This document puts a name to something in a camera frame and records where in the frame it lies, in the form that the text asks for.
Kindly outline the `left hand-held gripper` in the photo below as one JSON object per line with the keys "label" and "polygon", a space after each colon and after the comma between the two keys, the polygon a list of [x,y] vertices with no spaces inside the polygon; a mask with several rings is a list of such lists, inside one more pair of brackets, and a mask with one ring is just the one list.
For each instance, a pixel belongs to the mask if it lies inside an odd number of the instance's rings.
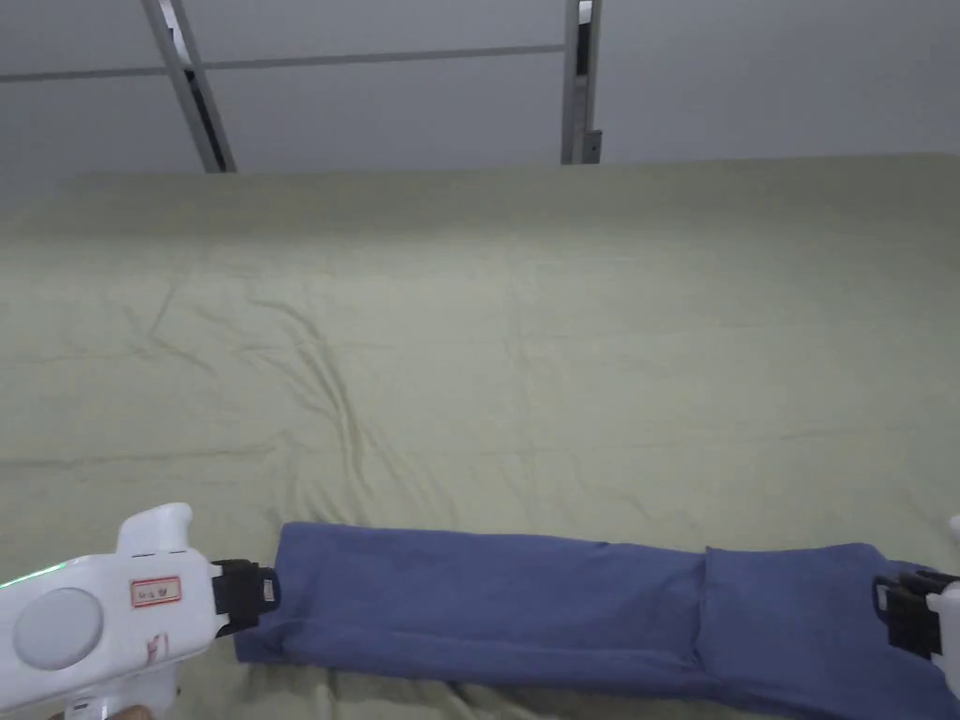
{"label": "left hand-held gripper", "polygon": [[129,517],[115,550],[1,586],[1,711],[61,699],[67,719],[142,706],[155,717],[178,694],[179,663],[277,610],[277,572],[211,561],[188,541],[189,505]]}

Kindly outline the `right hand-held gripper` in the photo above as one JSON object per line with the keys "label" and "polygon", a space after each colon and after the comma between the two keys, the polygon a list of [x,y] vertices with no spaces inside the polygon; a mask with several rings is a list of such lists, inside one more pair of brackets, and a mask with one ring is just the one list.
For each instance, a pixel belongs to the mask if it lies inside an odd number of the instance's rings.
{"label": "right hand-held gripper", "polygon": [[873,607],[889,643],[929,661],[959,696],[959,578],[928,570],[873,579]]}

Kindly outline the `person's left hand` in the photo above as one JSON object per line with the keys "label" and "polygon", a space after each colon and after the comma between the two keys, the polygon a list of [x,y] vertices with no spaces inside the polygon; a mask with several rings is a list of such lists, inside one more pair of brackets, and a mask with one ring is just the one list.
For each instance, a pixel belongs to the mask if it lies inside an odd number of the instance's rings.
{"label": "person's left hand", "polygon": [[50,720],[63,719],[108,719],[108,720],[152,720],[155,716],[152,711],[143,705],[133,705],[126,708],[113,708],[93,698],[84,698],[83,702],[69,705],[64,711],[50,715]]}

